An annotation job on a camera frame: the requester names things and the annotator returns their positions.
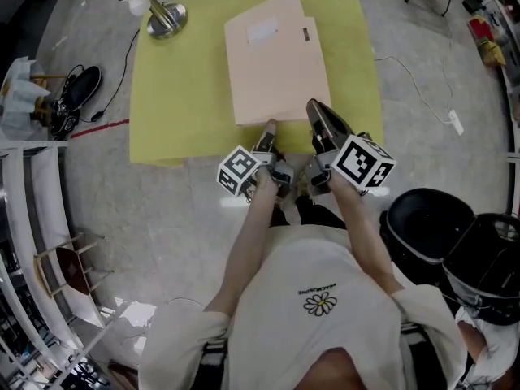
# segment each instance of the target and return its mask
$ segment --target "yellow tablecloth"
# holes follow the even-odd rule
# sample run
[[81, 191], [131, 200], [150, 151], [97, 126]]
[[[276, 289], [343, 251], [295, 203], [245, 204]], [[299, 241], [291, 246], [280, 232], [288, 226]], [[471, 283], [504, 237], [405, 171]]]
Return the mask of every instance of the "yellow tablecloth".
[[[130, 160], [176, 166], [189, 156], [228, 154], [253, 147], [262, 127], [235, 125], [224, 23], [266, 0], [179, 0], [186, 28], [156, 41], [143, 19], [130, 101]], [[301, 0], [316, 20], [332, 108], [355, 132], [383, 143], [377, 75], [359, 0]], [[310, 153], [310, 125], [282, 123], [275, 145]]]

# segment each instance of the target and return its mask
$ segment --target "beige folder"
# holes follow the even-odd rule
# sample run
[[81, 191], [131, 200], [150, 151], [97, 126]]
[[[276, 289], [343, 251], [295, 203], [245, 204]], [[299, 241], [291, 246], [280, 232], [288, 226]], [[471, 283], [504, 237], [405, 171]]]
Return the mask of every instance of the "beige folder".
[[300, 0], [270, 0], [225, 24], [236, 124], [305, 120], [311, 98], [331, 105], [314, 18]]

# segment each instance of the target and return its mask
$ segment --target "desk lamp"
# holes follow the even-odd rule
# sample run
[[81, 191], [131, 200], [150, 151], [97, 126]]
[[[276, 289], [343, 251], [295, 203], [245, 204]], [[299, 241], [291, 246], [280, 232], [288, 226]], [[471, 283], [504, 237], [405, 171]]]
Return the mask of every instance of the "desk lamp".
[[133, 15], [141, 16], [149, 9], [152, 16], [148, 20], [148, 33], [155, 39], [166, 39], [179, 33], [188, 21], [188, 12], [178, 3], [166, 3], [157, 0], [119, 0], [128, 2]]

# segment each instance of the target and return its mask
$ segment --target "concrete floor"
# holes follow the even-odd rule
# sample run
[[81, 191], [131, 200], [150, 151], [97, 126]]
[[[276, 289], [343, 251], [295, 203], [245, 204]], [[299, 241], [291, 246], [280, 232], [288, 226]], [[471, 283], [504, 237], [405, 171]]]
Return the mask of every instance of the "concrete floor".
[[[439, 115], [448, 119], [449, 104], [465, 129], [458, 136], [453, 127], [437, 121], [401, 65], [392, 59], [376, 62], [385, 147], [398, 165], [388, 180], [388, 195], [366, 196], [374, 219], [393, 198], [416, 187], [452, 193], [477, 213], [507, 208], [507, 127], [500, 83], [480, 60], [462, 0], [454, 0], [442, 18], [446, 2], [361, 0], [375, 58], [398, 57]], [[101, 110], [114, 92], [139, 23], [116, 0], [58, 1], [38, 59], [51, 73], [67, 72], [77, 63], [101, 66], [102, 90], [85, 107], [84, 118]], [[101, 124], [128, 118], [134, 50], [127, 78]], [[82, 123], [78, 130], [88, 126]], [[302, 163], [305, 158], [291, 160]], [[106, 236], [93, 260], [115, 270], [98, 289], [104, 306], [137, 301], [136, 313], [149, 317], [155, 306], [175, 297], [202, 304], [213, 297], [245, 215], [244, 207], [220, 204], [226, 195], [215, 183], [219, 161], [191, 158], [175, 169], [130, 164], [126, 125], [70, 141], [66, 166], [74, 223]], [[331, 198], [320, 201], [334, 206]], [[291, 207], [289, 214], [294, 214]], [[189, 304], [181, 302], [172, 304]], [[146, 319], [142, 315], [140, 322], [129, 319], [116, 326], [97, 351], [99, 357], [136, 365]]]

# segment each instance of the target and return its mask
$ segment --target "silver lamp base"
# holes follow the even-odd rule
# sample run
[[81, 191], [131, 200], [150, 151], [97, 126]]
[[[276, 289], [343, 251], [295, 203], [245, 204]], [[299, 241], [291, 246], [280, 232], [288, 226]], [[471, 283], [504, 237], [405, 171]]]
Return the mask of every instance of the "silver lamp base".
[[164, 8], [173, 15], [175, 26], [165, 28], [161, 23], [159, 23], [157, 17], [152, 15], [148, 20], [148, 26], [146, 29], [150, 36], [155, 39], [166, 39], [175, 36], [188, 22], [188, 12], [182, 4], [167, 3], [164, 5]]

